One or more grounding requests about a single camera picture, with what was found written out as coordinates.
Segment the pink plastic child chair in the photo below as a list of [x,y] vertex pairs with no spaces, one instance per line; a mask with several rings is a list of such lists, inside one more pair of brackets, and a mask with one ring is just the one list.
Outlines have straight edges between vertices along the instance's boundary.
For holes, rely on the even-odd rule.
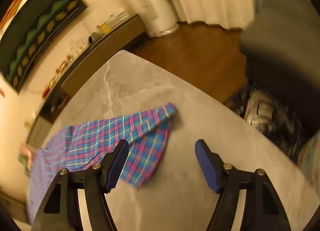
[[35,149],[33,147],[30,148],[25,143],[22,143],[20,145],[20,154],[27,158],[27,168],[30,170],[33,165],[34,158],[36,156]]

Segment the green plastic child chair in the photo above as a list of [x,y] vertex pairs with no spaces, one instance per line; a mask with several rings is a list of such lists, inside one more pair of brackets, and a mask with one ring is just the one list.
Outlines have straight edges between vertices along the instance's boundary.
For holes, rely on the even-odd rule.
[[29,157],[23,154],[18,154],[18,161],[23,165],[23,172],[25,176],[30,177],[30,165],[29,165]]

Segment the dark framed wall picture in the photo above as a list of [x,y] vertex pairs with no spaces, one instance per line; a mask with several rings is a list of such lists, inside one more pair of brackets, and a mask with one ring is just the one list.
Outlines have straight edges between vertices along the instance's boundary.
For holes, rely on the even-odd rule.
[[20,92],[34,64],[84,10],[83,0],[28,0],[1,38],[1,75]]

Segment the patterned dark knit garment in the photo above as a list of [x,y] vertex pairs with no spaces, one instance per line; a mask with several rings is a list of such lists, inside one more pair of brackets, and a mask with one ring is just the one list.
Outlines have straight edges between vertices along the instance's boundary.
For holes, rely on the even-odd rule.
[[295,110],[253,83],[246,84],[223,104],[268,138],[293,163],[298,162],[310,134]]

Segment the white cylindrical appliance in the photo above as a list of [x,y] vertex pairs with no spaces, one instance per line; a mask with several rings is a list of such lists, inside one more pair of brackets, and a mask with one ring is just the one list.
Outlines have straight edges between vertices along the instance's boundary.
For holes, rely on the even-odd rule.
[[162,37],[178,29],[178,18],[171,0],[127,0],[144,24],[150,37]]

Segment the long grey wall sideboard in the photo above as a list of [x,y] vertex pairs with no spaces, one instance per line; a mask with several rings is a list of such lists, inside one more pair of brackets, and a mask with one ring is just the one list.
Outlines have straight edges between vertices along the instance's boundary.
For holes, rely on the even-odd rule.
[[136,14],[117,25],[108,34],[80,52],[59,76],[40,106],[25,142],[39,148],[66,104],[86,81],[114,54],[146,32],[142,18]]

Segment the blue pink plaid shirt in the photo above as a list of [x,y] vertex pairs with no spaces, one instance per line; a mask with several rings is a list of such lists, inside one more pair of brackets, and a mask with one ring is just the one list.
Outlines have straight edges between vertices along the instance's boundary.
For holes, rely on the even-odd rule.
[[129,155],[120,178],[139,188],[155,172],[166,150],[174,104],[110,119],[67,125],[36,151],[30,171],[28,220],[32,223],[51,182],[62,168],[79,171],[101,162],[120,140]]

